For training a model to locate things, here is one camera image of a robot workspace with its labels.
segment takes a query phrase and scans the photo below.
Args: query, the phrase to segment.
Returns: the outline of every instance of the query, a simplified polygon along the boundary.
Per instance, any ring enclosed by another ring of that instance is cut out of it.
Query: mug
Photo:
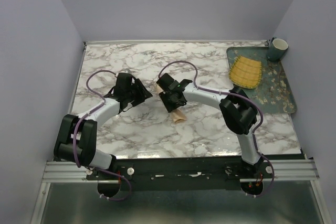
[[[266,59],[272,62],[280,60],[288,49],[288,44],[283,39],[273,37],[269,42],[269,48],[266,53]]]

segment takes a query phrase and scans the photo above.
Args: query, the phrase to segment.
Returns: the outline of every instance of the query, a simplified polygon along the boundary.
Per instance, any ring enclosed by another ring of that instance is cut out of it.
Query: beige cloth
[[[157,94],[163,92],[159,85],[156,84],[155,86]],[[176,109],[170,112],[170,117],[174,123],[182,123],[187,120],[187,117],[181,112],[181,110]]]

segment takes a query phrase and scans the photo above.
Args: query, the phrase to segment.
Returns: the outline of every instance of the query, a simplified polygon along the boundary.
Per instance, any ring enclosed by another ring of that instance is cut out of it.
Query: cable
[[[75,126],[75,130],[73,131],[72,150],[73,150],[73,154],[74,154],[73,156],[74,156],[74,159],[75,159],[75,163],[76,163],[76,165],[77,165],[78,168],[81,167],[81,165],[80,165],[80,163],[79,163],[79,159],[78,159],[77,148],[76,148],[76,147],[77,147],[77,145],[76,145],[76,140],[77,140],[77,133],[78,133],[79,125],[81,124],[81,122],[82,122],[85,118],[87,118],[87,117],[88,117],[90,114],[92,114],[93,112],[96,112],[97,110],[99,110],[99,109],[100,109],[101,107],[103,107],[104,104],[106,103],[106,99],[105,99],[105,97],[104,97],[102,94],[98,93],[97,91],[95,91],[95,90],[93,90],[93,89],[91,89],[91,88],[89,87],[89,81],[91,80],[91,78],[92,78],[93,76],[95,76],[96,74],[101,73],[101,72],[111,73],[111,74],[113,74],[114,76],[116,76],[116,73],[114,73],[114,72],[112,72],[112,71],[110,71],[110,70],[99,70],[99,71],[97,71],[97,72],[94,72],[92,75],[90,75],[89,78],[88,78],[87,81],[86,81],[86,87],[87,87],[87,89],[88,89],[90,92],[92,92],[92,93],[96,94],[97,96],[99,96],[99,97],[103,100],[103,102],[101,102],[98,106],[94,107],[92,110],[90,110],[90,111],[89,111],[88,113],[86,113],[84,116],[82,116],[82,118],[78,120],[78,122],[77,122],[77,124],[76,124],[76,126]],[[126,181],[126,183],[128,184],[128,186],[129,186],[129,188],[130,188],[128,194],[127,194],[125,197],[118,198],[118,199],[113,199],[113,198],[106,197],[105,195],[101,194],[101,195],[100,195],[101,198],[105,198],[105,199],[110,200],[110,201],[123,201],[123,200],[125,200],[126,198],[128,198],[128,197],[132,194],[132,185],[131,185],[131,183],[129,182],[129,180],[126,179],[124,176],[122,176],[122,175],[120,175],[120,174],[117,174],[117,173],[110,172],[110,171],[108,171],[108,170],[100,169],[100,168],[97,168],[97,167],[94,167],[94,168],[95,168],[96,170],[99,170],[99,171],[103,172],[103,173],[107,173],[107,174],[109,174],[109,175],[113,175],[113,176],[116,176],[116,177],[118,177],[118,178],[122,178],[123,180]]]
[[[245,96],[243,95],[240,95],[240,94],[235,94],[235,93],[230,93],[230,92],[219,92],[217,90],[212,90],[212,89],[207,89],[207,88],[203,88],[201,86],[198,86],[197,83],[196,83],[196,79],[197,79],[197,76],[198,76],[198,69],[197,67],[192,64],[191,62],[189,61],[186,61],[186,60],[176,60],[176,61],[172,61],[170,63],[168,63],[166,66],[164,66],[160,73],[159,73],[159,78],[162,74],[162,72],[167,68],[169,67],[171,64],[175,64],[175,63],[185,63],[185,64],[189,64],[191,65],[195,71],[196,71],[196,74],[195,74],[195,77],[194,77],[194,80],[193,80],[193,83],[194,83],[194,86],[197,88],[197,89],[200,89],[200,90],[203,90],[203,91],[206,91],[206,92],[210,92],[210,93],[214,93],[214,94],[225,94],[225,95],[232,95],[234,97],[239,97],[239,98],[242,98],[243,100],[249,102],[250,104],[252,104],[259,112],[260,114],[260,122],[252,129],[252,138],[253,138],[253,144],[255,146],[255,149],[256,149],[256,152],[262,157],[263,160],[266,160],[266,162],[269,164],[269,166],[271,167],[272,169],[272,179],[271,179],[271,183],[270,185],[266,188],[266,190],[263,190],[261,194],[259,195],[255,195],[254,197],[260,197],[262,195],[265,194],[265,192],[267,192],[270,187],[273,185],[273,182],[274,182],[274,179],[275,179],[275,171],[274,171],[274,168],[273,168],[273,165],[271,163],[271,161],[263,154],[260,152],[259,148],[258,148],[258,144],[257,144],[257,139],[256,139],[256,136],[255,136],[255,131],[262,125],[263,121],[264,121],[264,114],[262,113],[261,109],[259,108],[259,106],[252,100],[250,100],[249,98],[246,98]]]

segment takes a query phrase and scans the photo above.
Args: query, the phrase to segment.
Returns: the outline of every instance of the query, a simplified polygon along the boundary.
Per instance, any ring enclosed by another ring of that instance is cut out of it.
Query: gray wall
[[[298,105],[293,122],[336,222],[335,17],[336,0],[294,0],[275,35],[289,44],[282,62]]]
[[[29,223],[83,49],[61,0],[0,0],[0,222]]]
[[[85,41],[265,39],[292,0],[62,0]]]

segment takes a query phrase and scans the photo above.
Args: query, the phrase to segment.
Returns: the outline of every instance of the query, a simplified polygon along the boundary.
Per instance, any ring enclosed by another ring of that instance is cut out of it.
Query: table
[[[226,127],[219,110],[188,103],[181,108],[187,121],[174,124],[155,93],[155,82],[162,67],[183,59],[198,67],[199,84],[230,89],[233,85],[228,78],[226,50],[232,46],[263,45],[264,41],[88,45],[72,113],[84,112],[100,102],[85,86],[93,72],[100,69],[129,72],[144,83],[153,97],[111,118],[98,129],[97,149],[117,158],[240,155],[238,139]],[[172,65],[167,72],[178,81],[194,77],[194,70],[183,64]],[[108,73],[100,73],[90,81],[90,86],[103,94],[114,84],[114,76]],[[288,114],[266,114],[256,136],[265,154],[301,152]]]

